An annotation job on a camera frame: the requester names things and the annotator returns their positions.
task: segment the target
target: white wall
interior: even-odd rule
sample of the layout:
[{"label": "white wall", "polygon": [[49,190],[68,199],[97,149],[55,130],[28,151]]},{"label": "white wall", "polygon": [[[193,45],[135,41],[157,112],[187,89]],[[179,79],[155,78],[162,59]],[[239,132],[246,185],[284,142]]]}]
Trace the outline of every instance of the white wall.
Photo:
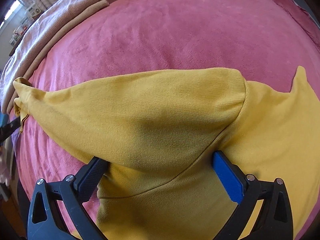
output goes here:
[{"label": "white wall", "polygon": [[20,25],[20,20],[25,14],[23,6],[19,6],[17,11],[13,12],[6,23],[0,29],[0,69],[3,70],[5,64],[9,60],[9,53],[12,50],[10,40],[13,31]]}]

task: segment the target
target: pink fleece surface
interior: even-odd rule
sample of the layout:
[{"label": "pink fleece surface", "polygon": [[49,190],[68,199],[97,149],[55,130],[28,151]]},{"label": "pink fleece surface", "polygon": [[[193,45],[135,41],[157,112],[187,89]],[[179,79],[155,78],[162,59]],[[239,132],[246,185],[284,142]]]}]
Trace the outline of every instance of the pink fleece surface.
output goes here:
[{"label": "pink fleece surface", "polygon": [[[55,91],[128,73],[227,67],[247,80],[289,92],[302,65],[320,96],[320,54],[301,26],[272,0],[110,1],[51,49],[30,79],[34,87]],[[30,198],[37,179],[61,180],[83,165],[31,116],[15,148]],[[96,195],[84,206],[95,220]]]}]

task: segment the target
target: yellow garment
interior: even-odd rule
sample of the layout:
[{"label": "yellow garment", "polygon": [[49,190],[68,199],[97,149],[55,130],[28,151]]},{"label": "yellow garment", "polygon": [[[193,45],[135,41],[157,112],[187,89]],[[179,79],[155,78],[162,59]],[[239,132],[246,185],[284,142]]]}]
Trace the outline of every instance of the yellow garment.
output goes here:
[{"label": "yellow garment", "polygon": [[290,93],[225,68],[136,73],[56,92],[20,82],[16,113],[32,115],[79,160],[111,162],[97,216],[109,239],[213,239],[236,207],[212,169],[215,150],[260,180],[284,180],[295,236],[316,203],[320,103],[302,67]]}]

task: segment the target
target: beige blanket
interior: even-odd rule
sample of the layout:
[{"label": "beige blanket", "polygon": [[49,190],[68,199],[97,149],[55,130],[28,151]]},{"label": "beige blanket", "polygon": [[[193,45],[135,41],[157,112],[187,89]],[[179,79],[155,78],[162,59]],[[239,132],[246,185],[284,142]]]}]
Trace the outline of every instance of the beige blanket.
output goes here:
[{"label": "beige blanket", "polygon": [[72,28],[108,6],[106,0],[58,0],[30,27],[15,54],[7,62],[0,80],[1,112],[10,113],[18,97],[12,82],[29,79],[49,50]]}]

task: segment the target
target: blue pad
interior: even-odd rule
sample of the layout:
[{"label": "blue pad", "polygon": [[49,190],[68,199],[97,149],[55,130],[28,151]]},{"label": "blue pad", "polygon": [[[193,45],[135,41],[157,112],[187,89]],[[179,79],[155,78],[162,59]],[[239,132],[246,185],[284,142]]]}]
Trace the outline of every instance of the blue pad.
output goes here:
[{"label": "blue pad", "polygon": [[212,158],[212,167],[230,199],[240,204],[244,197],[241,182],[218,152],[214,152]]}]

